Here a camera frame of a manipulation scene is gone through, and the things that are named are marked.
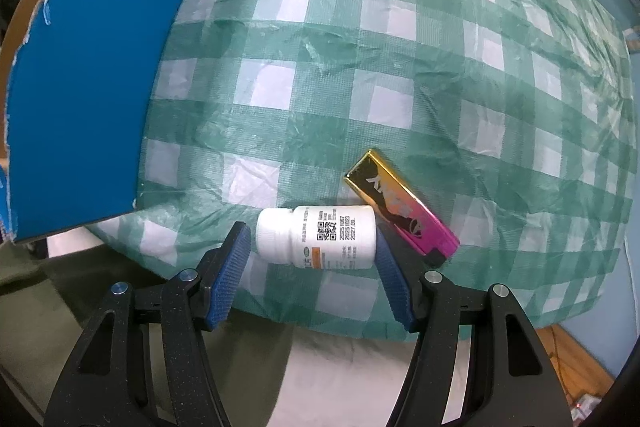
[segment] white pill bottle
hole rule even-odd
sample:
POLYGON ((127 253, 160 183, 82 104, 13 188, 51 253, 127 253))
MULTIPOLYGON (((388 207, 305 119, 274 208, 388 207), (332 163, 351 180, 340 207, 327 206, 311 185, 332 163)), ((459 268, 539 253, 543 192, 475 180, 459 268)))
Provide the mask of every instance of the white pill bottle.
POLYGON ((376 218, 370 206, 265 208, 255 231, 258 255, 299 268, 371 268, 376 218))

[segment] metal screw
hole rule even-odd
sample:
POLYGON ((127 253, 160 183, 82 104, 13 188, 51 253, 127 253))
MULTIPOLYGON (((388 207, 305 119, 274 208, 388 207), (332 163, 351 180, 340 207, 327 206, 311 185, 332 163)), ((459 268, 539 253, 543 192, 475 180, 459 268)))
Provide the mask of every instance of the metal screw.
POLYGON ((122 295, 128 289, 129 289, 129 285, 126 282, 120 281, 120 282, 116 282, 111 287, 111 293, 113 293, 114 295, 122 295))
POLYGON ((193 268, 187 268, 186 270, 182 270, 179 274, 178 277, 180 278, 181 281, 184 282, 191 282, 193 281, 196 277, 198 276, 198 271, 194 270, 193 268))
POLYGON ((509 295, 509 289, 504 284, 497 284, 494 286, 494 293, 498 297, 506 297, 509 295))
POLYGON ((436 270, 431 270, 424 274, 424 278, 431 283, 437 284, 442 282, 442 273, 436 272, 436 270))

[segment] brown cardboard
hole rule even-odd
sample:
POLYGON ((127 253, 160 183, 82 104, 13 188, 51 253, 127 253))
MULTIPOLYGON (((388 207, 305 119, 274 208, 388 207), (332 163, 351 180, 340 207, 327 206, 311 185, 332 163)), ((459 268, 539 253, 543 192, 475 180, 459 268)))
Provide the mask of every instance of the brown cardboard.
MULTIPOLYGON (((9 22, 2 49, 0 50, 0 100, 2 103, 0 129, 4 129, 4 100, 6 99, 6 83, 14 61, 15 52, 22 44, 25 34, 29 28, 31 16, 39 0, 20 0, 15 9, 14 15, 9 22)), ((7 154, 4 140, 0 140, 0 166, 7 170, 7 154)))

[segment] plaid tablecloth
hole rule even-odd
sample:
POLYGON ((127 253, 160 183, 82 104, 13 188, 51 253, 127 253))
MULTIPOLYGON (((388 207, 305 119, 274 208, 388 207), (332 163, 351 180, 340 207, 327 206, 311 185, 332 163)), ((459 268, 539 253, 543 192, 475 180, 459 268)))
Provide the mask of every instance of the plaid tablecloth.
MULTIPOLYGON (((462 245, 455 283, 511 287, 537 327, 591 308, 636 172, 630 61, 596 0, 184 0, 146 121, 138 208, 94 227, 162 276, 268 206, 357 202, 380 150, 462 245)), ((240 309, 405 338, 375 268, 254 254, 240 309)))

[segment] bottle cap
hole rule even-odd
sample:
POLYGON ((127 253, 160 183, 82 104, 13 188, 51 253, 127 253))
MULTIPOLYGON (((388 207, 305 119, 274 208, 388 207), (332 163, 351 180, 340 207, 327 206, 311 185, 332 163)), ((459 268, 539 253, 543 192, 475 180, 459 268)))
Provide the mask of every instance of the bottle cap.
POLYGON ((258 255, 268 263, 289 264, 291 262, 291 217, 290 208, 265 208, 258 216, 255 227, 255 244, 258 255))

